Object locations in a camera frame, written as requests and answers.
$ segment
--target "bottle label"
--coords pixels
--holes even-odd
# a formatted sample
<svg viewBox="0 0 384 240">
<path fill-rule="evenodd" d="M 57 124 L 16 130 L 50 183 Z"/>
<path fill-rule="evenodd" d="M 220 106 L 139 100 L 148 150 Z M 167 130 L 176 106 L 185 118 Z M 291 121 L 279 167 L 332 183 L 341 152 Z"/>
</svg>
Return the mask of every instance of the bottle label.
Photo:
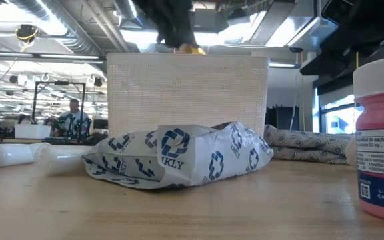
<svg viewBox="0 0 384 240">
<path fill-rule="evenodd" d="M 358 170 L 384 174 L 384 129 L 357 131 Z"/>
<path fill-rule="evenodd" d="M 358 184 L 360 200 L 384 207 L 384 178 L 358 171 Z"/>
</svg>

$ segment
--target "shirt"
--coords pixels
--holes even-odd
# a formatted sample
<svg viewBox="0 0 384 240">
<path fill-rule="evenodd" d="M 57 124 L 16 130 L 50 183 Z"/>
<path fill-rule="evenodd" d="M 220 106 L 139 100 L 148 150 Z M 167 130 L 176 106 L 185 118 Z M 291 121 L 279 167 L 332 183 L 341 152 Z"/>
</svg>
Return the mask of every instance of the shirt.
<svg viewBox="0 0 384 240">
<path fill-rule="evenodd" d="M 77 132 L 74 130 L 74 125 L 76 124 L 76 122 L 78 121 L 78 120 L 81 120 L 81 111 L 78 111 L 78 112 L 76 112 L 76 113 L 72 113 L 72 112 L 70 112 L 70 111 L 66 111 L 66 112 L 64 112 L 64 113 L 62 113 L 62 115 L 60 115 L 60 117 L 66 117 L 66 116 L 68 116 L 69 114 L 72 114 L 75 118 L 74 118 L 74 120 L 73 120 L 73 123 L 72 123 L 72 132 L 73 132 L 73 134 L 76 134 Z M 85 133 L 85 131 L 87 130 L 87 123 L 84 123 L 84 121 L 87 119 L 87 118 L 89 118 L 88 117 L 88 115 L 86 114 L 86 113 L 83 113 L 83 130 L 82 130 L 82 134 L 84 134 Z M 68 119 L 66 119 L 66 121 L 65 121 L 65 126 L 64 126 L 64 128 L 65 128 L 65 130 L 67 131 L 68 129 L 69 129 L 69 125 L 71 124 L 71 119 L 70 118 L 68 118 Z"/>
</svg>

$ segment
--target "barcode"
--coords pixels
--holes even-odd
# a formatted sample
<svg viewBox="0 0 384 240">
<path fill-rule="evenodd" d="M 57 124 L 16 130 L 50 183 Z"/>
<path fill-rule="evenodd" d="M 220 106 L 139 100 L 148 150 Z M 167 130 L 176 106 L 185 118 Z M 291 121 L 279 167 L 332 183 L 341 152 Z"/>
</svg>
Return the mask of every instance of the barcode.
<svg viewBox="0 0 384 240">
<path fill-rule="evenodd" d="M 370 199 L 370 185 L 361 183 L 361 196 Z"/>
</svg>

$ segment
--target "computer monitor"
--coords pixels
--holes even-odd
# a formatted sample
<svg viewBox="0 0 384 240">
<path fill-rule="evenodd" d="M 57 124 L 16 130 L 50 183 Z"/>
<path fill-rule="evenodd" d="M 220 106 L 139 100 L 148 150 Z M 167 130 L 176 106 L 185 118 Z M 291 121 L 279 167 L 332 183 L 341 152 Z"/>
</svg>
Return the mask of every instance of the computer monitor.
<svg viewBox="0 0 384 240">
<path fill-rule="evenodd" d="M 94 119 L 94 129 L 108 129 L 109 122 L 107 119 Z"/>
</svg>

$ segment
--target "white box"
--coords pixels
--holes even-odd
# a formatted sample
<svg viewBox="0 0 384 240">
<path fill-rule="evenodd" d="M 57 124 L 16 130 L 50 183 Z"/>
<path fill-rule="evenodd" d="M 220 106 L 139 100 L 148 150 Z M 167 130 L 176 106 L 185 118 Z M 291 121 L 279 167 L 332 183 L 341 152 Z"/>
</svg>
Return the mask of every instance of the white box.
<svg viewBox="0 0 384 240">
<path fill-rule="evenodd" d="M 51 126 L 16 124 L 15 137 L 21 139 L 44 139 L 50 137 Z"/>
<path fill-rule="evenodd" d="M 268 68 L 266 57 L 110 53 L 109 134 L 240 121 L 262 135 Z"/>
</svg>

